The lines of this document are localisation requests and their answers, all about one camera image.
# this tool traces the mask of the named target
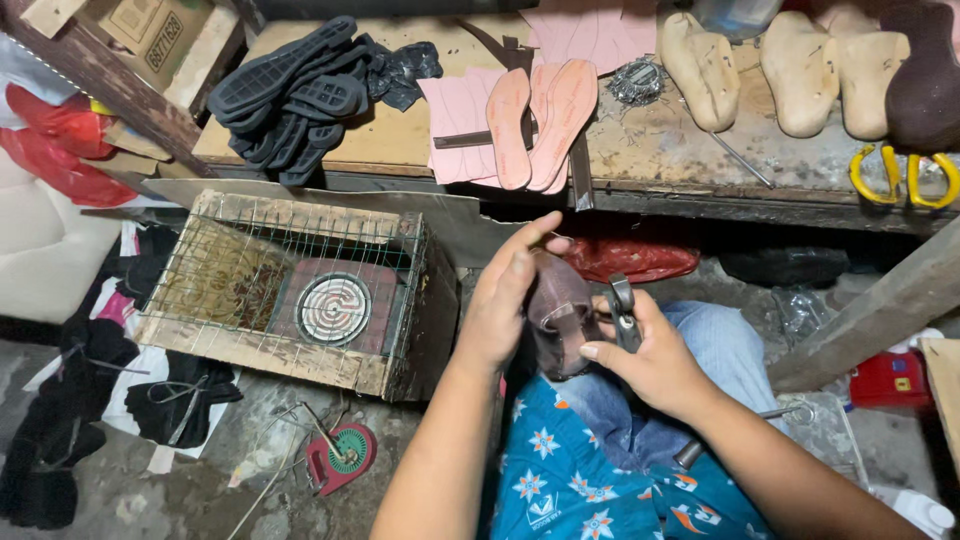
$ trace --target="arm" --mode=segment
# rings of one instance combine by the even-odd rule
[[[634,291],[643,335],[635,355],[590,342],[581,354],[610,368],[648,405],[697,430],[737,485],[786,538],[925,538],[880,501],[728,396],[700,369],[646,292]],[[594,303],[609,312],[606,301]],[[612,335],[612,326],[604,332]]]
[[[568,249],[568,239],[550,234],[561,219],[551,212],[519,230],[477,280],[456,349],[387,488],[371,538],[475,536],[493,400],[536,275],[527,250],[545,236],[548,250]]]

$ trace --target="wire mesh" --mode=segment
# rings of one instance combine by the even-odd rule
[[[144,316],[402,356],[423,227],[395,214],[264,201],[272,204],[221,198],[194,208]]]

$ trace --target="wooden workbench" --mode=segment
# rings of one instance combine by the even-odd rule
[[[519,37],[530,29],[518,14],[473,15],[468,20],[492,36]],[[266,54],[320,25],[315,21],[268,24],[247,59]],[[360,19],[367,32],[391,49],[419,40],[433,41],[446,76],[462,76],[468,66],[497,68],[496,59],[451,19]],[[770,179],[761,185],[684,110],[669,79],[662,99],[648,107],[629,108],[603,88],[596,119],[588,128],[590,168],[599,209],[711,217],[794,225],[904,233],[933,233],[960,215],[960,203],[939,214],[925,210],[880,210],[864,206],[853,191],[847,167],[864,143],[843,129],[840,101],[824,130],[808,139],[785,135],[777,125],[773,96],[759,68],[759,49],[751,40],[735,46],[734,60],[742,89],[733,127],[721,136]],[[426,167],[429,157],[429,109],[418,100],[407,112],[377,103],[362,125],[352,126],[343,143],[324,157],[325,187],[335,190],[413,190],[476,195],[486,200],[563,205],[572,194],[554,197],[506,192],[469,184],[436,185]],[[227,146],[228,131],[211,118],[194,154],[227,178],[265,178],[246,171]],[[886,186],[879,152],[863,164],[874,189]],[[924,187],[943,188],[935,175]]]

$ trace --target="concrete floor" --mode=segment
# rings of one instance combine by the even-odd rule
[[[466,300],[476,271],[462,273],[461,278]],[[764,339],[768,361],[786,351],[769,289],[728,277],[713,258],[706,258],[688,276],[643,288],[662,302],[687,299],[739,307]],[[33,397],[21,387],[56,354],[53,348],[0,341],[0,451],[8,447]],[[244,372],[239,386],[245,399],[228,407],[201,459],[178,455],[171,473],[152,475],[147,465],[154,443],[102,426],[107,431],[106,446],[75,469],[81,496],[74,524],[59,531],[37,531],[0,521],[0,538],[227,537],[279,467],[289,444],[293,428],[280,424],[254,451],[256,438],[272,415],[306,400],[318,412],[325,407],[333,411],[326,420],[329,425],[341,400],[336,389],[253,370]],[[315,498],[306,487],[300,464],[279,477],[238,538],[366,538],[390,476],[420,422],[421,405],[386,405],[356,395],[344,399],[349,403],[344,422],[361,422],[377,437],[379,449],[368,473],[327,498]],[[940,498],[919,419],[856,410],[850,421],[871,480]],[[302,431],[296,437],[299,442]],[[933,446],[936,452],[944,451]],[[933,461],[937,460],[949,461],[949,457],[940,454]],[[242,481],[230,488],[235,474]]]

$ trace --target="wooden crate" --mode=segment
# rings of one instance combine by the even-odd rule
[[[361,325],[371,334],[386,329],[382,344],[364,342],[372,350],[358,349],[360,338],[334,345],[304,330],[309,324],[303,322],[308,315],[300,286],[311,278],[329,279],[330,272],[307,272],[332,260],[340,261],[333,268],[364,268],[358,271],[367,272],[361,281],[372,272],[396,280],[364,289],[372,307],[383,291],[394,291],[393,300],[380,305],[385,320],[377,320],[371,308]],[[338,309],[324,312],[341,321],[359,316]],[[419,213],[207,189],[194,202],[136,340],[388,401],[425,400],[446,366],[458,312],[453,268]]]

